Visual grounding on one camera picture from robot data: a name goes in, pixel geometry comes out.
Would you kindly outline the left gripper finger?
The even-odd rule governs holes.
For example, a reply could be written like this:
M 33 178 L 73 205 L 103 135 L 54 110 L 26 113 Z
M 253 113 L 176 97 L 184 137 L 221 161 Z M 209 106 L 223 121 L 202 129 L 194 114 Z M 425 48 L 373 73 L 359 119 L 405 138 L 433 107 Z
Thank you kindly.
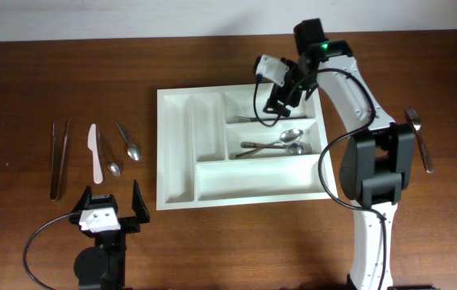
M 73 207 L 72 212 L 77 213 L 77 212 L 81 212 L 82 210 L 85 210 L 89 206 L 91 197 L 92 197 L 92 189 L 90 186 L 86 186 L 80 199 L 78 200 L 76 205 Z
M 135 217 L 137 218 L 138 223 L 150 222 L 150 213 L 148 212 L 147 206 L 142 198 L 139 183 L 137 180 L 134 180 L 133 182 L 131 208 L 135 213 Z

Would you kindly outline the small steel teaspoon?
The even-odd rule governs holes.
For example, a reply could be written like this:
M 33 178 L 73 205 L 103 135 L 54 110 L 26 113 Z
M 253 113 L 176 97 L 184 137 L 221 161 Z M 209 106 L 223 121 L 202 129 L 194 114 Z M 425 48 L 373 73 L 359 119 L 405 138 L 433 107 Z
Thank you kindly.
M 106 167 L 108 171 L 113 175 L 113 176 L 120 176 L 121 175 L 121 170 L 120 167 L 114 162 L 114 155 L 111 152 L 111 149 L 102 136 L 101 133 L 98 133 L 98 140 L 101 143 L 101 149 L 104 152 L 104 155 L 106 157 Z
M 127 143 L 127 154 L 131 159 L 134 161 L 140 161 L 140 150 L 139 148 L 131 141 L 127 131 L 124 129 L 124 127 L 117 122 L 116 126 L 120 132 L 120 135 L 123 137 L 124 141 Z

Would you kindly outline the large steel spoon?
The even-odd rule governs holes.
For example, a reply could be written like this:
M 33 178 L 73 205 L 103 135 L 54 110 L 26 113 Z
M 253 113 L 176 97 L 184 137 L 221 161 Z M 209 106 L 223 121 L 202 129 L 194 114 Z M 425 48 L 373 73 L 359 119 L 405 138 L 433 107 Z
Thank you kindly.
M 240 144 L 241 148 L 251 148 L 251 149 L 283 149 L 288 152 L 290 155 L 304 155 L 309 154 L 312 149 L 310 145 L 302 142 L 294 142 L 290 144 L 262 144 L 262 143 L 250 143 L 242 142 Z
M 290 143 L 294 143 L 294 142 L 300 142 L 300 139 L 303 136 L 303 134 L 304 134 L 304 131 L 301 130 L 301 129 L 297 129 L 297 128 L 289 129 L 289 130 L 283 131 L 280 134 L 279 139 L 277 141 L 273 141 L 273 142 L 267 143 L 267 144 L 272 144 L 272 143 L 275 143 L 275 144 L 290 144 Z M 262 150 L 263 149 L 256 149 L 256 150 L 255 149 L 251 149 L 250 151 L 245 151 L 243 153 L 236 154 L 235 158 L 236 159 L 247 158 L 247 157 L 249 157 L 251 155 L 254 155 L 258 151 L 262 151 Z

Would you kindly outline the white plastic knife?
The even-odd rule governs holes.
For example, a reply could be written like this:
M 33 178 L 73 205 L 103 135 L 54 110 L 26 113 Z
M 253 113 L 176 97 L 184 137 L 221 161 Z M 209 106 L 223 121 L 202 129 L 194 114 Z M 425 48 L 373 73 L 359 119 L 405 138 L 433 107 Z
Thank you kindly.
M 98 154 L 97 126 L 94 123 L 89 128 L 87 146 L 92 152 L 93 182 L 100 184 L 103 182 L 103 174 Z

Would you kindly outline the steel fork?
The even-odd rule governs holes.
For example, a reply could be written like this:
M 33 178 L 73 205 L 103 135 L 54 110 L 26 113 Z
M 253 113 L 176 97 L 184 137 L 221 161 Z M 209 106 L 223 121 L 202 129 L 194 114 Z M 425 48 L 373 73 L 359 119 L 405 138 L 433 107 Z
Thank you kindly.
M 296 116 L 296 117 L 280 117 L 279 120 L 296 120 L 296 119 L 306 119 L 307 116 Z M 264 122 L 274 122 L 275 118 L 263 118 Z M 257 122 L 257 117 L 244 117 L 244 116 L 235 116 L 232 118 L 233 122 L 241 123 L 241 122 Z
M 425 170 L 427 173 L 433 173 L 434 165 L 421 134 L 422 120 L 419 117 L 418 113 L 412 108 L 406 109 L 405 113 L 416 134 L 418 147 L 421 152 L 422 162 L 424 163 Z

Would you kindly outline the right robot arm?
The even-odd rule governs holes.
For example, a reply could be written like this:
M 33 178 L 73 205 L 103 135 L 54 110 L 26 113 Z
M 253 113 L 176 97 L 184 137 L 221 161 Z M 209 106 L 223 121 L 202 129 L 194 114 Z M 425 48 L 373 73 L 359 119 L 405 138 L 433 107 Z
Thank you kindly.
M 320 19 L 300 22 L 293 34 L 297 61 L 266 55 L 256 60 L 256 80 L 273 83 L 263 111 L 288 117 L 317 89 L 327 94 L 346 132 L 322 149 L 318 162 L 322 164 L 336 144 L 347 141 L 339 169 L 347 200 L 329 195 L 354 214 L 354 260 L 347 287 L 391 289 L 393 219 L 401 194 L 409 185 L 414 132 L 383 111 L 365 84 L 349 44 L 328 39 Z

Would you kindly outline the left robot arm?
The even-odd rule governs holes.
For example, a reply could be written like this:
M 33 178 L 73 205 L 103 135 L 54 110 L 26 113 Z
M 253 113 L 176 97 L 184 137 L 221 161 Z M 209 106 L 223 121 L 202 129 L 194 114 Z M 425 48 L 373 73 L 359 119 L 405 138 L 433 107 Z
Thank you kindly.
M 112 194 L 92 194 L 87 186 L 71 211 L 69 222 L 94 240 L 75 258 L 73 271 L 79 289 L 124 289 L 126 287 L 126 236 L 140 232 L 151 221 L 139 183 L 133 182 L 131 208 L 133 216 L 119 217 L 118 204 Z

